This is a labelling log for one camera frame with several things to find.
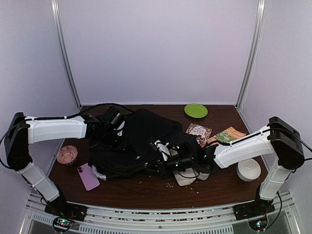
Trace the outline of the left aluminium frame post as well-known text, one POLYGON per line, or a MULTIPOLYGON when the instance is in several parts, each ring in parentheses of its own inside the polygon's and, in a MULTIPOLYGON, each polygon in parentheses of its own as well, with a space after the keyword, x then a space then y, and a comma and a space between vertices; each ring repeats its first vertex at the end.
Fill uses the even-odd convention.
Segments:
POLYGON ((77 92, 77 88, 76 88, 76 85, 75 85, 75 82, 73 79, 72 70, 71 70, 70 62, 69 62, 69 57, 68 57, 68 53, 66 50, 66 43, 65 43, 65 38, 64 38, 64 34, 63 34, 60 11, 59 11, 59 1, 58 0, 51 0, 51 6, 52 6, 52 13, 53 13, 54 21, 55 21, 56 31, 57 31, 57 35, 58 35, 58 43, 59 43, 59 47, 60 47, 61 58, 62 58, 63 66, 65 69, 66 78, 68 80, 69 88, 70 88, 71 94, 74 98, 75 105, 78 109, 80 109, 82 107, 82 105, 81 105, 81 102, 80 102, 80 99, 78 96, 78 92, 77 92))

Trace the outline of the right aluminium frame post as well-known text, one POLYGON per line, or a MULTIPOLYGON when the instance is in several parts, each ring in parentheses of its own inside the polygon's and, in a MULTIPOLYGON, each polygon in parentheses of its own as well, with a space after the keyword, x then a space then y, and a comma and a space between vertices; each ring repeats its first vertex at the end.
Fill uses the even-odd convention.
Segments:
POLYGON ((265 9, 266 9, 266 0, 259 0, 257 4, 257 12, 255 16, 255 24, 254 24, 254 30, 253 30, 253 38, 251 43, 251 48, 247 60, 247 66, 245 69, 241 89, 238 95, 238 99, 236 102, 236 108, 238 110, 243 109, 243 104, 247 97, 247 92, 249 90, 249 86, 251 84, 253 70, 254 70, 254 64, 255 64, 255 58, 257 51, 259 49, 261 34, 262 34, 262 28, 263 28, 263 22, 265 18, 265 9))

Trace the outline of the white bowl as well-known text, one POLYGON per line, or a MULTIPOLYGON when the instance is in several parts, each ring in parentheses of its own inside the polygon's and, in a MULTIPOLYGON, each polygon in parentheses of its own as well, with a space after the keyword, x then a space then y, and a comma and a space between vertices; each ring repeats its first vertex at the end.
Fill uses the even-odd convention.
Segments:
POLYGON ((236 173, 241 180, 251 182, 261 175, 261 167, 256 160, 250 158, 238 162, 236 173))

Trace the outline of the front aluminium rail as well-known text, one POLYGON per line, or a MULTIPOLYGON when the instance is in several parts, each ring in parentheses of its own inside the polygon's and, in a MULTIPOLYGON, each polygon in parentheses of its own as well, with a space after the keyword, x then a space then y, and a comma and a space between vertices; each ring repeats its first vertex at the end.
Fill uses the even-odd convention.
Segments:
POLYGON ((75 221, 68 234, 253 234, 256 221, 267 220, 267 234, 301 234, 290 193, 274 199, 275 210, 238 220, 233 204, 185 209, 122 209, 86 206, 83 221, 75 221))

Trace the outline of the beige fabric pencil pouch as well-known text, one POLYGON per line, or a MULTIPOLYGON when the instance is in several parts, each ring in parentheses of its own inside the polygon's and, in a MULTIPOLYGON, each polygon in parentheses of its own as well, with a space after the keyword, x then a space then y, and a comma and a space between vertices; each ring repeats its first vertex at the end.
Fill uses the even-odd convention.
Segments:
POLYGON ((173 172, 173 175, 179 186, 187 186, 192 184, 196 180, 199 173, 196 172, 193 168, 187 168, 185 171, 182 172, 173 172))

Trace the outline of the green orange paperback book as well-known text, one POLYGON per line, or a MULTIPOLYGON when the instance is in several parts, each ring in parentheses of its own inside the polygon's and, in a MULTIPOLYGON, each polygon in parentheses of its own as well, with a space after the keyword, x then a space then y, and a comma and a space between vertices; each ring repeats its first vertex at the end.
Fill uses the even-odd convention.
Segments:
POLYGON ((206 146, 208 146, 209 143, 219 140, 224 143, 229 143, 231 141, 243 138, 246 136, 246 133, 242 133, 238 130, 236 130, 234 127, 229 127, 222 132, 214 135, 213 137, 210 137, 207 139, 206 146))

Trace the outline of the aluminium frame post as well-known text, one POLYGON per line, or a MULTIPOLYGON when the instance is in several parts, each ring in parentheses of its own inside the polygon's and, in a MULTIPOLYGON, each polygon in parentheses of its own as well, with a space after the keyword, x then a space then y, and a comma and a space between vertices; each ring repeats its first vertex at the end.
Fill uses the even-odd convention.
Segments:
POLYGON ((69 62, 69 57, 68 57, 68 53, 66 50, 66 43, 65 43, 65 38, 64 38, 64 34, 63 34, 60 11, 59 11, 59 1, 58 0, 51 0, 51 6, 52 6, 52 13, 53 13, 54 21, 55 21, 56 31, 57 31, 57 35, 58 35, 58 43, 59 43, 59 47, 60 47, 61 58, 62 58, 63 66, 65 69, 66 78, 68 80, 69 88, 70 88, 71 94, 74 98, 75 105, 78 109, 80 109, 82 107, 82 105, 81 105, 81 102, 80 102, 80 99, 78 96, 78 92, 77 92, 77 88, 76 88, 76 85, 75 85, 75 82, 73 79, 72 70, 71 70, 70 62, 69 62))
POLYGON ((238 95, 238 99, 236 102, 236 108, 238 110, 243 109, 243 104, 247 97, 247 92, 249 90, 249 86, 251 84, 253 70, 254 70, 254 64, 255 64, 255 58, 257 51, 259 49, 261 34, 262 34, 262 28, 263 28, 263 22, 265 18, 265 9, 266 9, 266 0, 259 0, 257 4, 257 12, 255 16, 255 24, 254 24, 254 30, 253 30, 253 38, 251 43, 251 48, 247 60, 247 66, 245 69, 241 89, 238 95))

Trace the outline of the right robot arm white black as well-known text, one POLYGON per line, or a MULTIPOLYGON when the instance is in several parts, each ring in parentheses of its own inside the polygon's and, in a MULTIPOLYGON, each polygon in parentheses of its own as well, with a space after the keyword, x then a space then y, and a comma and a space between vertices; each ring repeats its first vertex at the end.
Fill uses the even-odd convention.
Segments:
POLYGON ((187 133, 175 135, 168 143, 151 139, 149 146, 160 154, 153 162, 161 177, 173 172, 195 169, 210 174, 260 155, 276 154, 277 159, 261 183, 255 201, 250 204, 254 215, 262 214, 292 171, 300 168, 305 157, 299 132, 278 117, 260 130, 229 143, 214 140, 201 148, 187 133))

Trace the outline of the purple illustrated paperback book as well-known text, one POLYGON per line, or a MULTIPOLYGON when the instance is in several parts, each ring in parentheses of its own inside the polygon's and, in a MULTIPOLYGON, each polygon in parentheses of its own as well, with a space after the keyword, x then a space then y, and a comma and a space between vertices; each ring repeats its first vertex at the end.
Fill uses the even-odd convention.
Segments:
POLYGON ((187 128, 186 133, 195 136, 198 144, 201 148, 203 148, 207 144, 208 138, 212 133, 212 129, 191 123, 187 128))

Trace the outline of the beige glasses case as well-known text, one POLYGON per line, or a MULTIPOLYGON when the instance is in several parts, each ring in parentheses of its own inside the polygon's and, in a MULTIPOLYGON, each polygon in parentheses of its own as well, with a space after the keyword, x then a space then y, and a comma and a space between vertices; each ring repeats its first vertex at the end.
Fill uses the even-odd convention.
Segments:
POLYGON ((202 181, 207 180, 209 176, 210 174, 207 174, 207 173, 196 172, 196 178, 202 181))

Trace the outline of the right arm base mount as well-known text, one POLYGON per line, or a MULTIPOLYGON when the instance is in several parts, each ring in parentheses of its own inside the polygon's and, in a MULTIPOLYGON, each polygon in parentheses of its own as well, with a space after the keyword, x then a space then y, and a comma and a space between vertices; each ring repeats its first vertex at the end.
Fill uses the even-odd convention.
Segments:
POLYGON ((267 213, 275 211, 272 200, 264 200, 256 195, 255 200, 233 206, 234 215, 237 221, 248 220, 248 225, 253 231, 265 231, 269 225, 267 213))

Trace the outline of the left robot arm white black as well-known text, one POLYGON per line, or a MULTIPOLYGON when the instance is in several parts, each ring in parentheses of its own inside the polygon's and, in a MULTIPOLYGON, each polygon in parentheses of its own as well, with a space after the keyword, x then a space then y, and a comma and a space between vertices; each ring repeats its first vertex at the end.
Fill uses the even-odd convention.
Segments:
POLYGON ((29 182, 46 202, 51 203, 54 212, 66 216, 70 212, 70 205, 61 189, 37 164, 29 146, 37 143, 45 145, 49 141, 67 138, 99 141, 108 133, 121 132, 124 123, 125 117, 118 110, 97 117, 92 114, 26 117, 22 112, 16 113, 1 138, 7 161, 5 167, 29 182))

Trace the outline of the black student backpack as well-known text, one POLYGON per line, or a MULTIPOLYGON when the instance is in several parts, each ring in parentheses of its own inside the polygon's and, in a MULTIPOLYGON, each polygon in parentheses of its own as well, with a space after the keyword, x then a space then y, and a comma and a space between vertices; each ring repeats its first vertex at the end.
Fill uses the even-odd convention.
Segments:
MULTIPOLYGON (((125 149, 90 148, 88 165, 103 180, 127 178, 144 171, 146 162, 154 162, 160 156, 149 146, 150 138, 169 142, 175 135, 184 133, 181 123, 146 109, 133 111, 124 117, 123 130, 127 136, 125 149)), ((96 123, 99 123, 97 119, 88 129, 87 136, 90 139, 96 123)))

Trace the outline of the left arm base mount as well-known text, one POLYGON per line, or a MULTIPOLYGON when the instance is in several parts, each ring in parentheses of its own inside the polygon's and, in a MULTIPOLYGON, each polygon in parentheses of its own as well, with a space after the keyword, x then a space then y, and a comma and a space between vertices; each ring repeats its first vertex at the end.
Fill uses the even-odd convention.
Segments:
POLYGON ((64 195, 58 196, 53 201, 48 201, 46 198, 41 199, 45 202, 45 212, 55 215, 52 221, 53 229, 60 234, 71 229, 76 221, 84 221, 87 207, 67 202, 64 195))

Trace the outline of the pink smartphone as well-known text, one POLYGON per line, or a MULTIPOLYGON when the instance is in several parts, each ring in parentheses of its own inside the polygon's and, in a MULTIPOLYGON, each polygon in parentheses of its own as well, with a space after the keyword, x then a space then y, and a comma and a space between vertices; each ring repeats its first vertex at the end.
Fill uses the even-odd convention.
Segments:
POLYGON ((77 170, 86 191, 90 191, 100 185, 100 181, 87 163, 79 166, 77 170))

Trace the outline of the green plate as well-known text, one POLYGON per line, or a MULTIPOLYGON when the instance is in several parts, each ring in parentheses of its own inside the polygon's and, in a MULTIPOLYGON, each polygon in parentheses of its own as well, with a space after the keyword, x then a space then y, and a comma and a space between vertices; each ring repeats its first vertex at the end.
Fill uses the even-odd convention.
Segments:
POLYGON ((204 105, 192 103, 184 107, 184 112, 192 118, 203 118, 207 116, 208 109, 204 105))

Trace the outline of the red patterned small bowl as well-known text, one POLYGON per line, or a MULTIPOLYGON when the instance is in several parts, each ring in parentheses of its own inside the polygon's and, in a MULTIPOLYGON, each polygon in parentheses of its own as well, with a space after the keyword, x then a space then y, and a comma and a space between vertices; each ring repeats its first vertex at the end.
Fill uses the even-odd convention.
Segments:
POLYGON ((78 159, 78 150, 73 145, 64 146, 58 151, 56 159, 61 165, 73 165, 78 159))

